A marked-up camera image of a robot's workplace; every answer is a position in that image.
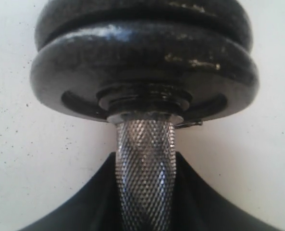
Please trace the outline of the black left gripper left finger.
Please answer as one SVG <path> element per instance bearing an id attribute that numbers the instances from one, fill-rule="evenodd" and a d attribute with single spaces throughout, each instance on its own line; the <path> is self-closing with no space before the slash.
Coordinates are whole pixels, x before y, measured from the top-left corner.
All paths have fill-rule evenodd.
<path id="1" fill-rule="evenodd" d="M 22 230 L 121 231 L 115 156 L 115 152 L 110 153 L 96 174 L 73 197 Z"/>

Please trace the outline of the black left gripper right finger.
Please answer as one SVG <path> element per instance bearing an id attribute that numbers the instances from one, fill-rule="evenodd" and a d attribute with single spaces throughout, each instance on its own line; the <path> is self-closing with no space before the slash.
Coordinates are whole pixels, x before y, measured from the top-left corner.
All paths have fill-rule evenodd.
<path id="1" fill-rule="evenodd" d="M 265 224 L 241 210 L 209 186 L 176 153 L 172 198 L 173 231 L 263 231 Z"/>

